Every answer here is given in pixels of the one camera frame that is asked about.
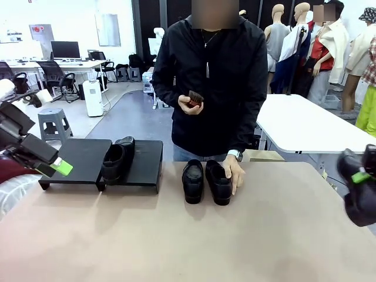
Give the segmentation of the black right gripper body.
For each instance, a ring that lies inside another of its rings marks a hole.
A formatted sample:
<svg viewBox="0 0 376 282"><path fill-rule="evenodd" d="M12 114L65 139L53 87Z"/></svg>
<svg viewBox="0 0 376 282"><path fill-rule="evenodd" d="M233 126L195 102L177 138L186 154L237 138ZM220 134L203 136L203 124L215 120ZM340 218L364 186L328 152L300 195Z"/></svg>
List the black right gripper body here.
<svg viewBox="0 0 376 282"><path fill-rule="evenodd" d="M376 146L372 144L366 145L363 156L361 158L363 168L371 176L376 174Z"/></svg>

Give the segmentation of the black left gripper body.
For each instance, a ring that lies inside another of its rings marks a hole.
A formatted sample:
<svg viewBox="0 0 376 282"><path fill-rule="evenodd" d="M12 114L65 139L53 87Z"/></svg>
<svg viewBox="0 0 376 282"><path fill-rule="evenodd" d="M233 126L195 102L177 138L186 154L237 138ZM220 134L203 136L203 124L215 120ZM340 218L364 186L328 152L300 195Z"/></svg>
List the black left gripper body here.
<svg viewBox="0 0 376 282"><path fill-rule="evenodd" d="M12 103L1 103L1 151L20 165L28 165L22 158L24 152L20 144L34 124L28 115Z"/></svg>

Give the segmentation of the person's right hand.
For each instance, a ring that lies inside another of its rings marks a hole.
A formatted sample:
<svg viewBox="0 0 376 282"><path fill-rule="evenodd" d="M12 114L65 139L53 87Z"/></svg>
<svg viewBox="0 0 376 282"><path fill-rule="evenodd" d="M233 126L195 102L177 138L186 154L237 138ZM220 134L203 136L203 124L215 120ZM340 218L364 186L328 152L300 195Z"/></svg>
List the person's right hand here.
<svg viewBox="0 0 376 282"><path fill-rule="evenodd" d="M191 98L189 96L180 95L178 98L178 105L180 106L182 111L184 111L185 114L199 115L204 108L204 103L202 102L200 106L196 105L192 107L190 102L191 102Z"/></svg>

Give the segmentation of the person's left hand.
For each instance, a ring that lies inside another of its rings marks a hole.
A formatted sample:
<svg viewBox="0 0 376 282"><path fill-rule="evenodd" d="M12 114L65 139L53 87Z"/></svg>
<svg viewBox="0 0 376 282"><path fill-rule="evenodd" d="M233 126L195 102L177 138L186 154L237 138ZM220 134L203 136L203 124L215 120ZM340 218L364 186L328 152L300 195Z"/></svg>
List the person's left hand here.
<svg viewBox="0 0 376 282"><path fill-rule="evenodd" d="M223 162L223 168L228 179L231 179L232 195L236 194L239 187L243 185L245 171L241 168L234 156L228 155Z"/></svg>

